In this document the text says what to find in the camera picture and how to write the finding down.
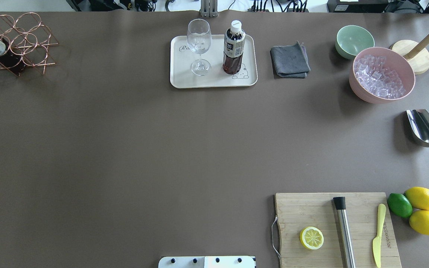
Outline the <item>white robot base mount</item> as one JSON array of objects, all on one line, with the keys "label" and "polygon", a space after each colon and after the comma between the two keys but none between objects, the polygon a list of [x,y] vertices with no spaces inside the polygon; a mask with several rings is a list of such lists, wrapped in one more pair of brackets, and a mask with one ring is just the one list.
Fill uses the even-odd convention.
[{"label": "white robot base mount", "polygon": [[166,256],[159,268],[255,268],[254,256]]}]

